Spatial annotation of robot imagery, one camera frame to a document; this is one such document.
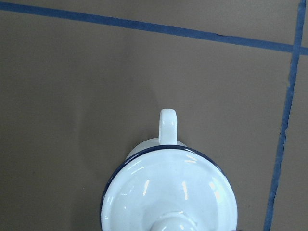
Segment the white enamel mug lid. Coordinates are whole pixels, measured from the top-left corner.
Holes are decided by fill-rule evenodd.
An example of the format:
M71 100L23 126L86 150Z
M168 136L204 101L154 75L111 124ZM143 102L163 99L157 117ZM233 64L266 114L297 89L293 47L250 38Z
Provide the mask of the white enamel mug lid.
M185 146L148 148L112 174L101 203L104 231L233 231L231 185L207 156Z

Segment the white enamel mug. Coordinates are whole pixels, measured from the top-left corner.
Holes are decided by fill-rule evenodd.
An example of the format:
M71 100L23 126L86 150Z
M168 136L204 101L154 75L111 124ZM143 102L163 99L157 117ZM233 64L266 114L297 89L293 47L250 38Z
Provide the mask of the white enamel mug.
M142 160L146 163L163 163L181 157L190 150L178 142L178 118L174 109L162 109L159 116L158 137L135 146L125 159L125 164Z

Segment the brown paper table cover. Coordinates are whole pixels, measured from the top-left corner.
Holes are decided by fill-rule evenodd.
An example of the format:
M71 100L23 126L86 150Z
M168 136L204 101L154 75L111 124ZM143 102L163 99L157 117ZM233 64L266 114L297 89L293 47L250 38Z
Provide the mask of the brown paper table cover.
M226 173L239 230L307 230L305 0L1 1L1 230L98 231L163 108Z

